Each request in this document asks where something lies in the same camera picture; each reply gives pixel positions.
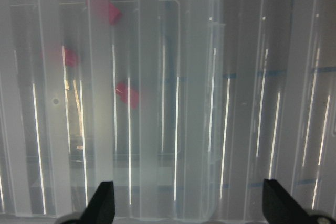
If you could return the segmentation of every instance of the red object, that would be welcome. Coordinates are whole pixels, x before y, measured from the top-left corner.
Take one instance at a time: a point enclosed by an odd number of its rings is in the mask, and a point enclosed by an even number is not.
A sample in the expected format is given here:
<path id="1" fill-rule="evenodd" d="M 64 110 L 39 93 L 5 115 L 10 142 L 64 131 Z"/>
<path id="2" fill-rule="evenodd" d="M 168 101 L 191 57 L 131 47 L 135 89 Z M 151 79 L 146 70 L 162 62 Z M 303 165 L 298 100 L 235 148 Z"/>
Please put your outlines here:
<path id="1" fill-rule="evenodd" d="M 128 104 L 128 87 L 125 83 L 119 82 L 115 89 L 122 102 Z M 136 109 L 139 103 L 139 93 L 130 87 L 130 105 Z"/>
<path id="2" fill-rule="evenodd" d="M 122 16 L 122 13 L 109 0 L 91 0 L 91 7 L 100 18 L 108 18 L 110 25 L 114 25 Z"/>
<path id="3" fill-rule="evenodd" d="M 64 58 L 65 58 L 65 65 L 71 67 L 75 67 L 78 65 L 78 55 L 74 51 L 66 47 L 64 47 Z"/>

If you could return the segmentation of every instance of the translucent plastic container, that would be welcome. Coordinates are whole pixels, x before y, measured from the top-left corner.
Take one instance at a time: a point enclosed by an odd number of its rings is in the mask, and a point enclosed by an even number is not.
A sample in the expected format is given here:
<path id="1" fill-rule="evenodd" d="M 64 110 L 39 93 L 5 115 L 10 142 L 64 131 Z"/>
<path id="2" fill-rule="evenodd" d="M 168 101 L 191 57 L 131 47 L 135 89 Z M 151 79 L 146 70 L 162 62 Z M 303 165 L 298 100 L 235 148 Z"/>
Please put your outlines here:
<path id="1" fill-rule="evenodd" d="M 0 0 L 0 223 L 335 217 L 334 2 Z"/>

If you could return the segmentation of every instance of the pink object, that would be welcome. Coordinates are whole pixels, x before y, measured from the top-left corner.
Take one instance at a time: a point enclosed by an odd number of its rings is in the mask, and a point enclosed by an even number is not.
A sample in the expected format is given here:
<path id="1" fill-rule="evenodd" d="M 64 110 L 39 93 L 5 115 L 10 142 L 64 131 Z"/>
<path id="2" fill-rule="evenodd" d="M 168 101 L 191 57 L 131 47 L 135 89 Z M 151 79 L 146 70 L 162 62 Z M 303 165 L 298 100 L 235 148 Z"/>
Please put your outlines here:
<path id="1" fill-rule="evenodd" d="M 119 82 L 115 89 L 122 102 L 128 104 L 128 87 L 125 83 Z M 130 105 L 136 109 L 139 103 L 139 93 L 130 87 Z"/>
<path id="2" fill-rule="evenodd" d="M 64 47 L 64 58 L 65 58 L 65 65 L 71 67 L 75 67 L 78 65 L 78 55 L 74 51 L 66 47 Z"/>
<path id="3" fill-rule="evenodd" d="M 122 13 L 109 0 L 91 0 L 92 9 L 103 19 L 109 20 L 110 25 L 114 25 L 122 16 Z"/>

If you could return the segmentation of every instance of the black object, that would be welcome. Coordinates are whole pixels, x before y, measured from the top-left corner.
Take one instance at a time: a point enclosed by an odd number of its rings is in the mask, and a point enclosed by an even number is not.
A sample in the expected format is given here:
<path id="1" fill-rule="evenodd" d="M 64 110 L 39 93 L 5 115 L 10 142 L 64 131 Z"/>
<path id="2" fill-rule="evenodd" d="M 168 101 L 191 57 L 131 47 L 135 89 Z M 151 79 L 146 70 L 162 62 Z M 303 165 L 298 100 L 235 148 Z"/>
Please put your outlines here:
<path id="1" fill-rule="evenodd" d="M 62 224 L 111 224 L 114 219 L 113 182 L 101 182 L 79 220 L 67 220 Z"/>
<path id="2" fill-rule="evenodd" d="M 325 215 L 308 215 L 275 179 L 265 179 L 263 214 L 269 224 L 336 224 Z"/>

